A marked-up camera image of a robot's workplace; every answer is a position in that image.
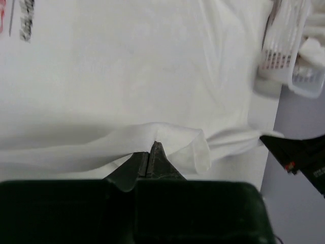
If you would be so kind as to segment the white t-shirt with red-black print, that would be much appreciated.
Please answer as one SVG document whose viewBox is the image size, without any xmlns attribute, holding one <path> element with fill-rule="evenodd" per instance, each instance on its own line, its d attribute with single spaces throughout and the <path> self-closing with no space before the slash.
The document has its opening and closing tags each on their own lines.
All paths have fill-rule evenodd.
<svg viewBox="0 0 325 244">
<path fill-rule="evenodd" d="M 248 124 L 271 1 L 1 1 L 1 179 L 91 177 L 160 142 L 184 175 Z"/>
</svg>

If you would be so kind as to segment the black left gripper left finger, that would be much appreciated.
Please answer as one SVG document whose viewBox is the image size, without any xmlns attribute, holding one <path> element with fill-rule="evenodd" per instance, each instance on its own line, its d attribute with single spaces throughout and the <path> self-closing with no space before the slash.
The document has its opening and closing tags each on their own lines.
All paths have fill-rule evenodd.
<svg viewBox="0 0 325 244">
<path fill-rule="evenodd" d="M 137 152 L 103 179 L 1 183 L 1 243 L 133 243 Z"/>
</svg>

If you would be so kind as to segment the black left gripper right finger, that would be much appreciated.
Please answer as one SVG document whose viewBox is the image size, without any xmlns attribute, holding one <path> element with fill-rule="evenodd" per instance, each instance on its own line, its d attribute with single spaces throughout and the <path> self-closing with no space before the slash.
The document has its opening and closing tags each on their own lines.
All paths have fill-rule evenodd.
<svg viewBox="0 0 325 244">
<path fill-rule="evenodd" d="M 135 243 L 275 243 L 264 201 L 246 182 L 183 179 L 155 142 L 134 188 Z"/>
</svg>

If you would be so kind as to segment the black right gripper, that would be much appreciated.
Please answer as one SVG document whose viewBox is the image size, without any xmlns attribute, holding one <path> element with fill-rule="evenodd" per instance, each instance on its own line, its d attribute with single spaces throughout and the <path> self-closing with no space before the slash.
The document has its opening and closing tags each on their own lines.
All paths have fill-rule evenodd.
<svg viewBox="0 0 325 244">
<path fill-rule="evenodd" d="M 262 135 L 260 140 L 288 173 L 301 172 L 324 197 L 324 135 L 304 140 Z"/>
</svg>

